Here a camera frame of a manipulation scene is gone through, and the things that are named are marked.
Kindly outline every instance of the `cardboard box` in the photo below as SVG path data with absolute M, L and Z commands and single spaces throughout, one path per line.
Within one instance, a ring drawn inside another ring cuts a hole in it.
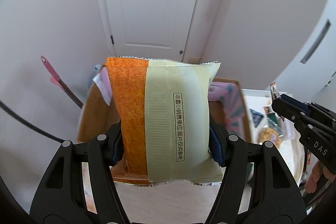
M 223 78 L 215 78 L 216 82 L 225 82 L 225 83 L 233 83 L 239 86 L 241 91 L 241 87 L 238 81 L 229 80 Z M 249 128 L 249 121 L 247 116 L 246 105 L 245 107 L 245 116 L 242 118 L 244 134 L 246 142 L 251 142 L 251 133 Z M 219 124 L 224 124 L 224 113 L 221 102 L 212 101 L 209 102 L 209 111 L 214 120 Z M 83 106 L 83 110 L 80 116 L 79 126 L 78 126 L 78 136 L 77 140 L 79 142 L 90 142 L 93 138 L 98 136 L 99 134 L 104 134 L 110 128 L 110 126 L 114 123 L 118 123 L 120 121 L 120 116 L 117 112 L 114 100 L 112 99 L 110 106 L 108 106 L 102 95 L 96 86 L 95 83 L 92 84 L 89 92 L 89 97 Z M 116 181 L 128 182 L 127 174 L 125 173 L 125 160 L 121 160 L 115 167 L 112 169 L 113 176 L 124 177 L 125 179 L 116 179 Z M 135 184 L 149 184 L 148 180 L 141 181 L 133 181 Z

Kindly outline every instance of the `plastic snack package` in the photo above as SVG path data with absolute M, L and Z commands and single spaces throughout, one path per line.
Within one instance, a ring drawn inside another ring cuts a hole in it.
M 277 85 L 275 82 L 271 83 L 269 85 L 270 89 L 271 89 L 271 98 L 272 98 L 272 101 L 276 98 L 280 98 L 280 93 L 277 89 Z
M 251 115 L 252 115 L 254 127 L 258 127 L 261 120 L 264 118 L 264 115 L 261 114 L 260 112 L 256 111 L 256 110 L 254 110 L 254 109 L 251 109 L 251 108 L 250 108 L 250 112 L 251 112 Z
M 281 135 L 281 141 L 295 139 L 296 129 L 291 121 L 283 119 L 283 117 L 279 117 L 272 110 L 271 106 L 265 106 L 264 110 L 268 118 L 269 126 Z
M 268 118 L 267 124 L 259 131 L 259 144 L 262 144 L 264 141 L 271 141 L 277 148 L 279 148 L 283 140 L 284 134 L 282 129 Z
M 123 165 L 118 167 L 119 181 L 136 185 L 173 179 L 221 181 L 221 169 L 208 151 L 207 99 L 219 66 L 128 57 L 107 59 L 125 149 Z M 116 167 L 111 169 L 113 177 Z

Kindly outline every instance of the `white cabinet door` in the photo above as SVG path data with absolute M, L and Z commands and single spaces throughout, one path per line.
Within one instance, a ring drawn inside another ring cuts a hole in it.
M 106 0 L 118 56 L 182 60 L 196 0 Z

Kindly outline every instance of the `black cable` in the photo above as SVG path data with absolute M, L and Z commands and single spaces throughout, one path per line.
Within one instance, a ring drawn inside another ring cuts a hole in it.
M 38 127 L 32 125 L 30 122 L 26 121 L 25 119 L 23 119 L 22 117 L 20 117 L 19 115 L 17 115 L 13 110 L 11 110 L 8 106 L 6 106 L 1 100 L 0 100 L 0 108 L 2 108 L 7 114 L 9 114 L 10 116 L 12 116 L 15 120 L 17 120 L 18 122 L 22 123 L 23 125 L 25 125 L 26 127 L 29 127 L 31 130 L 36 131 L 37 133 L 40 133 L 41 135 L 50 138 L 54 141 L 57 141 L 59 143 L 63 143 L 64 140 L 57 138 L 45 131 L 43 131 L 42 129 L 39 129 Z

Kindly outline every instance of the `floor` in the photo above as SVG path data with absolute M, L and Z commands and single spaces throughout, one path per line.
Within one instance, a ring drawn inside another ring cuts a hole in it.
M 131 222 L 148 224 L 204 223 L 219 185 L 197 186 L 176 181 L 155 187 L 116 183 L 120 200 Z M 244 190 L 240 213 L 248 209 L 251 188 Z

